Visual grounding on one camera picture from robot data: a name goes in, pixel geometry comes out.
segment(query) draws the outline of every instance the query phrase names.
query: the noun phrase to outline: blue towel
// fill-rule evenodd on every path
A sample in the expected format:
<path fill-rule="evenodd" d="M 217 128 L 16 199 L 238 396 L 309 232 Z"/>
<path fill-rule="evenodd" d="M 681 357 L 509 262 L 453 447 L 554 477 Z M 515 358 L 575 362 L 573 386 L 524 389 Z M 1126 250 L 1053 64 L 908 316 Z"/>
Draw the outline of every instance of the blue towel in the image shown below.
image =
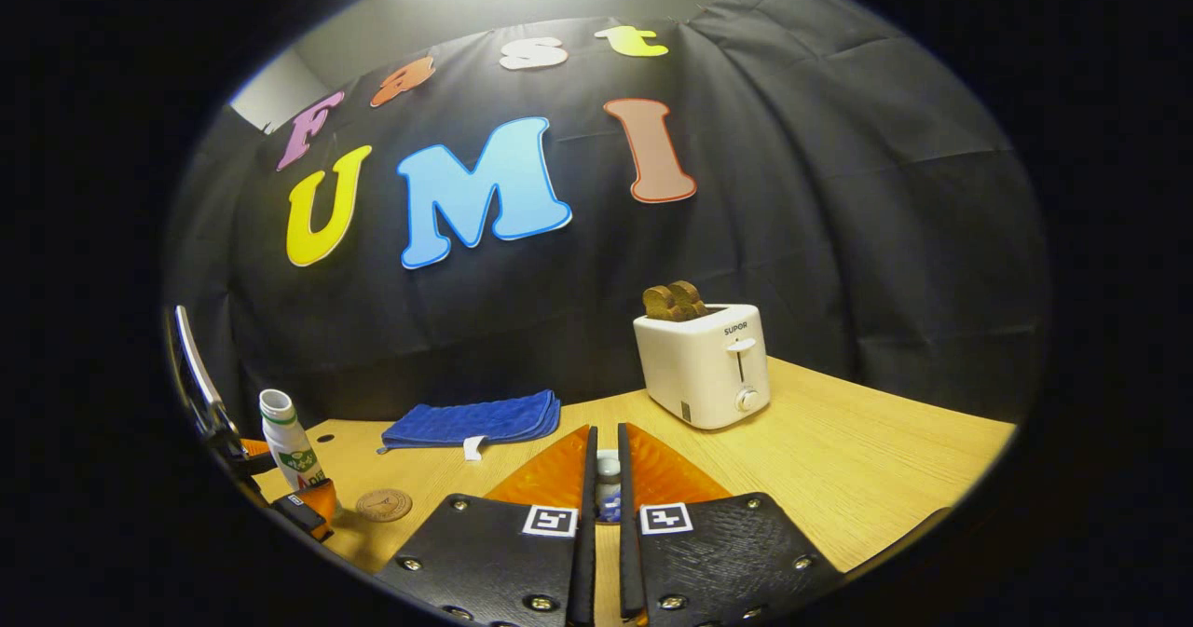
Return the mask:
<path fill-rule="evenodd" d="M 515 443 L 548 436 L 560 427 L 560 399 L 552 390 L 501 402 L 435 408 L 419 403 L 382 435 L 387 448 L 459 446 L 469 436 L 486 443 Z"/>

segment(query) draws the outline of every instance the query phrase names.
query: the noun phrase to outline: toaster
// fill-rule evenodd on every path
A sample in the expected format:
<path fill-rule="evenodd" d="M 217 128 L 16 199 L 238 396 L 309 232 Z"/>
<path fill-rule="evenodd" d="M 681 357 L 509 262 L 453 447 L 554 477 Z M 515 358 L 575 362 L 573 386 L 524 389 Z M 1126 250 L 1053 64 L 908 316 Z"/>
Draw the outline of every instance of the toaster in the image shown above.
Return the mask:
<path fill-rule="evenodd" d="M 647 393 L 699 429 L 719 429 L 771 403 L 766 342 L 755 305 L 707 304 L 687 322 L 635 318 Z"/>

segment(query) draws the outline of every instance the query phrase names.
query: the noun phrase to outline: orange letter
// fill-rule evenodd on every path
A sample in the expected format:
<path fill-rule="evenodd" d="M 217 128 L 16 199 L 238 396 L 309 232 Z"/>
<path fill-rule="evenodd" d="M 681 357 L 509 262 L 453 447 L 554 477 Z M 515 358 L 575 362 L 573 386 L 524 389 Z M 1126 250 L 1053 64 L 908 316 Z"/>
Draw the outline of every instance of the orange letter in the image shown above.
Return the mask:
<path fill-rule="evenodd" d="M 422 82 L 427 82 L 428 76 L 434 75 L 434 68 L 431 67 L 431 57 L 419 58 L 418 62 L 410 62 L 385 79 L 385 82 L 381 83 L 381 88 L 377 89 L 376 95 L 369 104 L 375 108 L 378 106 L 389 104 L 394 97 L 398 95 L 401 92 L 409 92 L 409 89 L 418 87 Z"/>
<path fill-rule="evenodd" d="M 670 112 L 667 105 L 645 98 L 619 98 L 605 104 L 605 112 L 622 120 L 625 138 L 630 139 L 633 164 L 638 169 L 638 178 L 630 186 L 633 198 L 643 203 L 668 203 L 696 193 L 696 181 L 679 168 L 663 125 L 665 114 Z"/>

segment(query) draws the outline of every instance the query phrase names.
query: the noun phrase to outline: letter m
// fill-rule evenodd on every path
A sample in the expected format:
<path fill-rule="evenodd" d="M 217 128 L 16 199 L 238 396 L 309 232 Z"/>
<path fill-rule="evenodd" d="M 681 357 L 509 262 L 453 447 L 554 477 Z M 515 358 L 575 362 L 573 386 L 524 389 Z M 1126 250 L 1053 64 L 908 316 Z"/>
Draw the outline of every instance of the letter m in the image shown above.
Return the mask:
<path fill-rule="evenodd" d="M 501 211 L 493 235 L 502 241 L 554 231 L 571 221 L 571 207 L 555 198 L 543 160 L 545 117 L 525 117 L 495 128 L 469 173 L 443 144 L 413 153 L 397 164 L 409 186 L 410 244 L 402 250 L 408 269 L 441 261 L 451 241 L 439 234 L 435 211 L 468 248 L 481 242 L 484 218 L 497 194 Z"/>

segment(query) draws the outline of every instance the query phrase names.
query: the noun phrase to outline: black backdrop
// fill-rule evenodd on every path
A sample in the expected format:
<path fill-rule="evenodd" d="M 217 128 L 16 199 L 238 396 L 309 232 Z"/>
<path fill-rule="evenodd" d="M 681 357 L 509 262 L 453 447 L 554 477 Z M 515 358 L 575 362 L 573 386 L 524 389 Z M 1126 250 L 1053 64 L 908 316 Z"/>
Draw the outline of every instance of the black backdrop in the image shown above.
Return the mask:
<path fill-rule="evenodd" d="M 655 30 L 669 54 L 625 57 L 593 37 L 622 24 Z M 499 66 L 502 45 L 538 36 L 563 41 L 567 62 Z M 385 75 L 426 54 L 434 75 L 371 108 Z M 295 395 L 308 424 L 639 389 L 630 322 L 642 288 L 673 279 L 759 305 L 771 355 L 830 375 L 1012 422 L 1034 395 L 1049 280 L 1026 173 L 965 85 L 857 2 L 715 0 L 690 24 L 524 24 L 395 57 L 341 88 L 299 160 L 274 169 L 290 125 L 221 143 L 173 216 L 166 300 L 192 309 L 251 433 L 264 386 Z M 616 98 L 669 106 L 696 197 L 631 198 L 630 147 L 601 110 Z M 444 261 L 403 269 L 395 166 L 443 143 L 472 168 L 492 130 L 520 117 L 550 122 L 545 160 L 571 223 L 497 241 L 490 210 L 480 246 L 449 236 Z M 292 266 L 290 190 L 361 144 L 372 153 L 350 231 L 323 261 Z M 316 193 L 313 224 L 330 215 L 333 186 Z"/>

